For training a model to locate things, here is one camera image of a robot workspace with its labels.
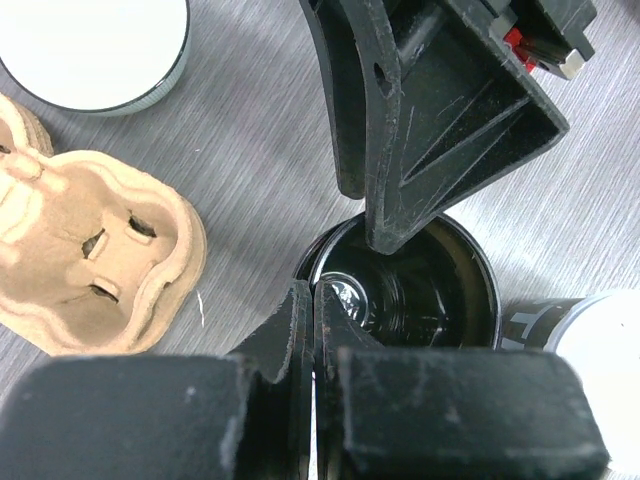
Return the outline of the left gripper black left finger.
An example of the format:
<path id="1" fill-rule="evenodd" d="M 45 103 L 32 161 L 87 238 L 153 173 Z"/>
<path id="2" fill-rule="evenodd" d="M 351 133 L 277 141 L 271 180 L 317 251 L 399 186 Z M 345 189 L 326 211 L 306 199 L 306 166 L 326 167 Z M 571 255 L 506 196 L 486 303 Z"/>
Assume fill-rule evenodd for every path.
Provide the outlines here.
<path id="1" fill-rule="evenodd" d="M 304 479 L 312 295 L 294 282 L 224 356 L 66 357 L 1 412 L 5 479 Z"/>

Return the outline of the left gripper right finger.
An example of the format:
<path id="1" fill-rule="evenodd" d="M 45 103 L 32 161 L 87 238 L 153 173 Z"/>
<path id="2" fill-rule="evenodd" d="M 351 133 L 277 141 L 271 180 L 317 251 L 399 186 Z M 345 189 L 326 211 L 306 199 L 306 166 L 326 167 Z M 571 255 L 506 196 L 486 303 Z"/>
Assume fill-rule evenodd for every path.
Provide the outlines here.
<path id="1" fill-rule="evenodd" d="M 314 328 L 322 479 L 597 479 L 608 464 L 557 355 L 385 347 L 325 283 Z"/>

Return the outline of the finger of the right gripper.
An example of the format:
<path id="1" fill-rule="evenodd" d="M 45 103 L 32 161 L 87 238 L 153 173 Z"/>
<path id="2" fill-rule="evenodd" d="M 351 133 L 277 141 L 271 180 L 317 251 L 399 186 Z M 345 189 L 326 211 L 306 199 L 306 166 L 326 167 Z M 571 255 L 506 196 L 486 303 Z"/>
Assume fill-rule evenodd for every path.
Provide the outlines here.
<path id="1" fill-rule="evenodd" d="M 373 23 L 363 1 L 302 1 L 320 66 L 339 191 L 367 198 L 367 107 L 361 50 Z"/>

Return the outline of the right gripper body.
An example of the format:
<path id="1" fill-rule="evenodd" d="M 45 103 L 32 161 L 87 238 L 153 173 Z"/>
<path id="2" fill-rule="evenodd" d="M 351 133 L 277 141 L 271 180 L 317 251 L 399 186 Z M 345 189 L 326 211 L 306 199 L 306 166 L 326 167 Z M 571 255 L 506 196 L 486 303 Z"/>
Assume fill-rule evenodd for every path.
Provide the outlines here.
<path id="1" fill-rule="evenodd" d="M 596 19 L 591 1 L 471 1 L 488 18 L 487 32 L 527 72 L 575 79 L 595 50 L 586 35 Z"/>

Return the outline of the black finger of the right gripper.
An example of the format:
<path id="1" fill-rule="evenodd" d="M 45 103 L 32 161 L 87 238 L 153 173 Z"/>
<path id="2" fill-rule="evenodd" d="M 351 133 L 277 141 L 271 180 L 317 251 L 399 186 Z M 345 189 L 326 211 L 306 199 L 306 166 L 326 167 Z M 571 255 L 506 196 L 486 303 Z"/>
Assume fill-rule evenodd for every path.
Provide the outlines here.
<path id="1" fill-rule="evenodd" d="M 366 238 L 396 252 L 437 214 L 548 151 L 568 123 L 480 1 L 354 7 L 366 99 Z"/>

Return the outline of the black paper coffee cup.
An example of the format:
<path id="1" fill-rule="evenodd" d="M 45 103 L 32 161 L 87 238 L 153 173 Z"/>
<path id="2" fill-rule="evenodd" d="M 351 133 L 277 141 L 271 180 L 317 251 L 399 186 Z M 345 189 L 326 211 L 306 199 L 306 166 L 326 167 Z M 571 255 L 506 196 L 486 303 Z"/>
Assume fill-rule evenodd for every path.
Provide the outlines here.
<path id="1" fill-rule="evenodd" d="M 447 215 L 391 255 L 367 245 L 364 217 L 356 215 L 319 236 L 294 276 L 329 284 L 352 323 L 384 346 L 499 344 L 494 271 L 475 238 Z"/>

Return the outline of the white cup lid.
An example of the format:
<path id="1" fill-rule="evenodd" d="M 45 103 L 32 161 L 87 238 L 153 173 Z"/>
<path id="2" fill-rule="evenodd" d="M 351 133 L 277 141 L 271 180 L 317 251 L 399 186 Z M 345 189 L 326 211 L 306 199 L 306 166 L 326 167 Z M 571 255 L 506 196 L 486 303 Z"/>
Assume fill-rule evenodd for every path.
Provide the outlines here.
<path id="1" fill-rule="evenodd" d="M 552 335 L 579 376 L 608 450 L 609 468 L 639 473 L 639 292 L 579 301 Z"/>

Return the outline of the cardboard cup carrier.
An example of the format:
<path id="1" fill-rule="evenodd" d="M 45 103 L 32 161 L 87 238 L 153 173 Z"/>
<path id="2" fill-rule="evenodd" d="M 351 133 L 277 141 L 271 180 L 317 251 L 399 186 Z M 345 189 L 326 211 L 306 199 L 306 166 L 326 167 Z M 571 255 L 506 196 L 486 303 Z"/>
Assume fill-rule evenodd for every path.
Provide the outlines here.
<path id="1" fill-rule="evenodd" d="M 1 101 L 1 322 L 49 355 L 128 355 L 200 278 L 204 225 L 172 187 L 105 153 L 54 152 Z"/>

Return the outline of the light green bowl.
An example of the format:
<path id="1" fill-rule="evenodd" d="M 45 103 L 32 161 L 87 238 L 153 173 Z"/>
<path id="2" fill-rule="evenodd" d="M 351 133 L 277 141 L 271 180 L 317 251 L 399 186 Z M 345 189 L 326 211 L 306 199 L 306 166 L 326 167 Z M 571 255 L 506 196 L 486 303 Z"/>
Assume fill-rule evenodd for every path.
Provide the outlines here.
<path id="1" fill-rule="evenodd" d="M 4 1 L 1 66 L 26 93 L 68 112 L 130 115 L 181 77 L 191 6 L 179 1 Z"/>

